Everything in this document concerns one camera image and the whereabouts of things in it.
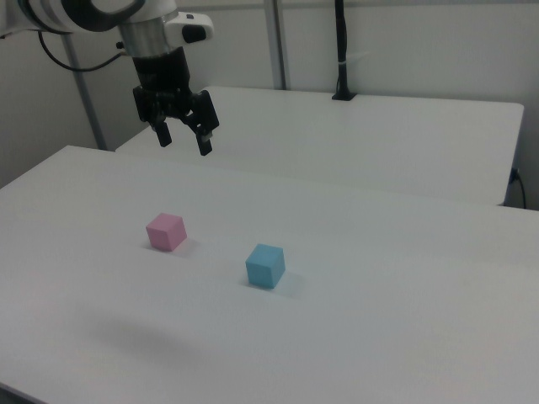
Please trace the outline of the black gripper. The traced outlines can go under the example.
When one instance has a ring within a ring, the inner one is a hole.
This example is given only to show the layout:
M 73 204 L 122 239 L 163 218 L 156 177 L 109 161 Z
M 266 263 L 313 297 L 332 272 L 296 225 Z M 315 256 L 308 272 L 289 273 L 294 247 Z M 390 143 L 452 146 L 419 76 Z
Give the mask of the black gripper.
M 140 121 L 148 123 L 157 135 L 159 145 L 172 143 L 166 118 L 181 120 L 194 133 L 201 156 L 212 151 L 213 130 L 220 122 L 207 90 L 192 93 L 190 73 L 184 48 L 151 57 L 134 58 L 139 85 L 133 96 Z

